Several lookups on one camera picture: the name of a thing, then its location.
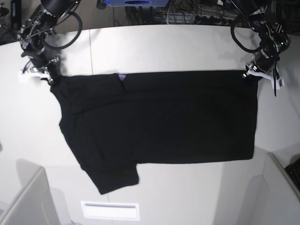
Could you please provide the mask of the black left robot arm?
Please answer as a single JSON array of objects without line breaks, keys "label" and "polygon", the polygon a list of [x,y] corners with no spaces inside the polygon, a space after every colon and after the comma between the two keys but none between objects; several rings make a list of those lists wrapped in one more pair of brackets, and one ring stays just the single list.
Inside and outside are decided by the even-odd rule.
[{"label": "black left robot arm", "polygon": [[[282,25],[274,25],[266,16],[268,1],[232,0],[231,3],[239,12],[231,23],[232,39],[243,51],[252,54],[252,60],[246,65],[245,77],[256,75],[270,78],[272,81],[279,81],[279,55],[289,47],[291,41]],[[243,19],[261,39],[259,47],[256,49],[246,48],[235,36],[236,24]]]}]

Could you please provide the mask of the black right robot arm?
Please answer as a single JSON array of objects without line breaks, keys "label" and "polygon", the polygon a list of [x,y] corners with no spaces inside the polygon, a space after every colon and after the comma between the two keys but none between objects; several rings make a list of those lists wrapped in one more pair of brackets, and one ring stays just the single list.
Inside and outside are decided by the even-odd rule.
[{"label": "black right robot arm", "polygon": [[[71,46],[80,36],[83,30],[83,22],[75,12],[79,6],[79,0],[42,0],[31,17],[21,26],[16,39],[22,48],[21,57],[29,58],[32,67],[24,66],[23,74],[29,70],[38,73],[37,77],[54,86],[59,83],[61,75],[57,66],[60,61],[58,56],[50,58],[48,50],[61,51]],[[46,42],[46,38],[54,33],[54,28],[63,21],[62,17],[74,17],[78,22],[78,31],[75,37],[67,44],[53,46]]]}]

